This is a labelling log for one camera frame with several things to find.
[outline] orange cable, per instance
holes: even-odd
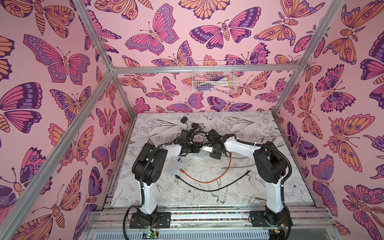
[[[231,158],[232,153],[231,153],[231,152],[229,152],[229,156],[230,156],[230,157],[229,157],[229,165],[228,165],[228,168],[226,169],[226,171],[225,171],[220,177],[218,177],[218,178],[216,178],[215,180],[212,180],[212,181],[210,181],[210,182],[201,182],[201,181],[199,181],[199,180],[196,180],[196,179],[194,179],[193,177],[191,177],[190,175],[188,175],[183,169],[180,169],[180,172],[184,173],[185,175],[187,175],[188,177],[190,177],[192,180],[195,180],[196,182],[200,182],[200,183],[211,183],[211,182],[214,182],[214,181],[216,181],[217,179],[221,178],[222,176],[224,176],[224,175],[228,172],[229,167],[231,166],[231,161],[232,161],[232,158]]]

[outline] white wire mesh basket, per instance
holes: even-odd
[[[236,65],[213,65],[213,61],[194,61],[192,67],[192,91],[210,93],[234,93],[238,78]]]

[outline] floral patterned tabletop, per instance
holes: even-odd
[[[293,166],[292,176],[285,184],[285,200],[287,202],[313,202],[270,112],[144,113],[137,117],[131,143],[128,146],[118,185],[114,192],[113,207],[126,207],[132,203],[139,203],[139,186],[131,172],[133,163],[146,142],[159,145],[175,139],[181,129],[187,127],[186,124],[180,122],[184,116],[188,118],[188,127],[195,122],[199,123],[204,131],[215,129],[221,135],[235,133],[239,139],[250,142],[272,141],[288,157]],[[232,156],[243,157],[236,153],[233,153]],[[172,159],[180,160],[182,169],[188,175],[203,182],[211,181],[222,175],[229,164],[229,158],[224,154],[220,160],[213,159],[208,154],[204,159],[195,157],[193,154],[166,159],[163,173],[156,182],[159,206],[248,206],[266,202],[265,184],[257,172],[254,160],[250,158],[232,159],[228,172],[219,180],[209,184],[198,183],[178,172],[178,175],[191,185],[212,190],[231,183],[245,174],[247,170],[251,171],[235,184],[215,192],[196,190],[180,180],[166,175],[164,170]]]

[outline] wire basket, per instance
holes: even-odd
[[[192,91],[209,93],[234,93],[238,78],[236,65],[211,65],[213,61],[194,61],[192,67]]]

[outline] black mounting plate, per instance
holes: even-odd
[[[264,213],[265,211],[249,211],[249,219],[252,220],[252,226],[253,227],[270,227],[267,223],[266,223],[266,218],[264,216]],[[287,222],[288,220],[288,214],[284,214],[284,219],[285,219],[285,222],[287,223],[287,226],[288,225],[291,225],[293,226],[293,223],[291,220],[289,220],[289,222]]]
[[[160,220],[159,224],[157,225],[157,228],[169,228],[170,227],[170,212],[158,212],[157,213],[157,220]],[[146,228],[144,224],[142,224],[139,221],[139,218],[137,216],[137,212],[134,212],[132,214],[131,223],[129,225],[129,228]]]

